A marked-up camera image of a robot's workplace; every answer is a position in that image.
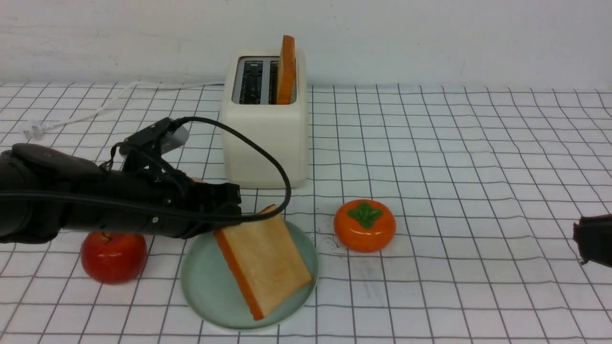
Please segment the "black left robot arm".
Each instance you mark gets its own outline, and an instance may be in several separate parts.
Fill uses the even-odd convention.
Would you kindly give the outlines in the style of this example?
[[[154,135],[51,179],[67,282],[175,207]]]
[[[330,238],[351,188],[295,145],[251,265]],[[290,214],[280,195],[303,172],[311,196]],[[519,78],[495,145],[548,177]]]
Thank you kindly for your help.
[[[239,187],[199,183],[182,172],[122,170],[37,144],[1,154],[2,243],[43,244],[61,229],[187,239],[242,215]]]

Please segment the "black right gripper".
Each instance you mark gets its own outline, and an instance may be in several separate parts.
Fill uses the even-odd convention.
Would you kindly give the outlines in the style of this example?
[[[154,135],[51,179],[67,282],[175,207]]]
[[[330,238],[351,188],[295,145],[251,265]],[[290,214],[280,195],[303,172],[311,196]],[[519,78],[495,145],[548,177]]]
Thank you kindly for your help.
[[[579,248],[581,265],[590,261],[612,267],[612,216],[580,217],[573,223],[573,240]]]

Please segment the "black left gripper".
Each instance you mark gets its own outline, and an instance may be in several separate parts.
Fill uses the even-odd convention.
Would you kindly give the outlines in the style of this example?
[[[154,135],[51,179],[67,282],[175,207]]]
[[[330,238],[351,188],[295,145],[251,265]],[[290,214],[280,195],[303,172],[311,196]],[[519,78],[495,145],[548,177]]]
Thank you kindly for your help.
[[[205,215],[224,215],[240,217],[242,209],[240,188],[233,183],[210,184],[193,182],[188,187],[188,194],[184,198],[173,195],[163,199],[163,207],[173,210],[188,211]],[[183,218],[158,215],[158,221],[153,224],[153,234],[163,237],[188,239],[203,233],[215,231],[231,225],[238,225],[242,220],[231,222],[219,221],[193,221]]]

